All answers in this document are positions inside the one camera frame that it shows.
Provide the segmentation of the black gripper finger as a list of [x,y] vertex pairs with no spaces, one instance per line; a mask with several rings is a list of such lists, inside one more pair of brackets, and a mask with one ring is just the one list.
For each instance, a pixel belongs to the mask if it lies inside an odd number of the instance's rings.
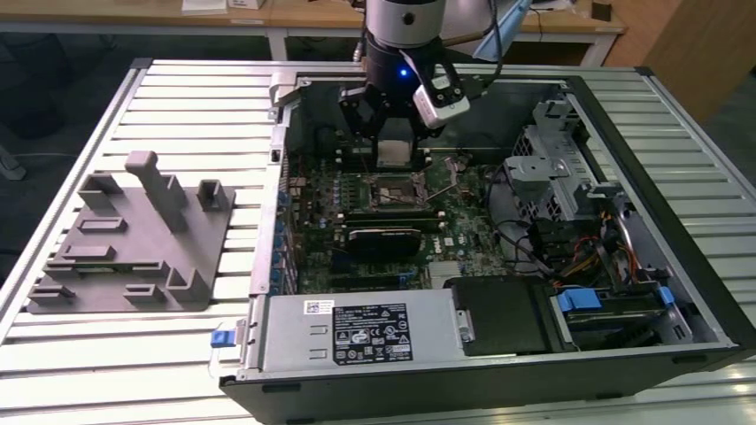
[[420,143],[428,138],[437,138],[441,135],[444,127],[428,128],[420,116],[412,116],[409,118],[409,127],[412,131],[409,163],[413,170],[420,170],[425,166],[427,157]]
[[337,104],[352,135],[369,142],[369,164],[376,168],[379,159],[379,131],[381,129],[381,95],[379,90],[365,84],[348,89],[341,88]]

